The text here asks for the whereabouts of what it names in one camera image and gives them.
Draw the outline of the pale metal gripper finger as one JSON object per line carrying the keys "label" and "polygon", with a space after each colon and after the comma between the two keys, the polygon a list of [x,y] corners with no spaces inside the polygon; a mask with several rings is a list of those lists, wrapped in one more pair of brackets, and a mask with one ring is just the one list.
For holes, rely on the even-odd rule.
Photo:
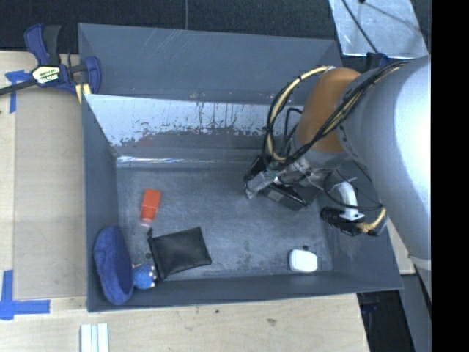
{"label": "pale metal gripper finger", "polygon": [[265,171],[266,166],[263,157],[256,157],[253,163],[250,165],[248,171],[244,176],[244,181],[248,182],[256,177],[260,172]]}
{"label": "pale metal gripper finger", "polygon": [[267,188],[273,182],[269,172],[259,172],[245,180],[245,192],[249,199],[254,198],[260,191]]}

